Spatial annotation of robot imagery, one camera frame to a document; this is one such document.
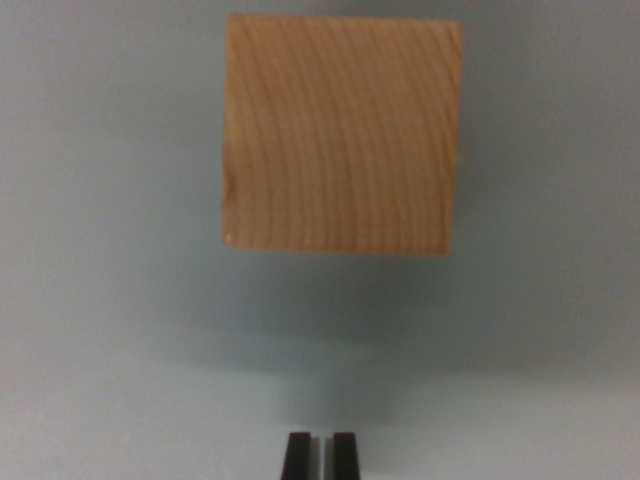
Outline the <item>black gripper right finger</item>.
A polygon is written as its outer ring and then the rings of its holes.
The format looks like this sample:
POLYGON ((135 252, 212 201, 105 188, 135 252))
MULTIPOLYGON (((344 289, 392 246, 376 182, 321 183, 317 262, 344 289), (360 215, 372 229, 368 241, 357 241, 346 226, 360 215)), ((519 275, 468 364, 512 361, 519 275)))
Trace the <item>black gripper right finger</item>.
POLYGON ((361 480, 356 435, 336 432, 324 444, 325 480, 361 480))

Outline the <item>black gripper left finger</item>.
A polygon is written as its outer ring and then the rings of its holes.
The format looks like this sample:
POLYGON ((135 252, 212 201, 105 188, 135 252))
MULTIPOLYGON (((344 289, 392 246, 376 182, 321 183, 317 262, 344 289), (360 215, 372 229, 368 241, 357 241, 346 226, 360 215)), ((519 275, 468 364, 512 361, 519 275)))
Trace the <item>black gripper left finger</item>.
POLYGON ((310 432, 291 432, 288 437, 281 480, 318 480, 321 475, 320 439, 310 432))

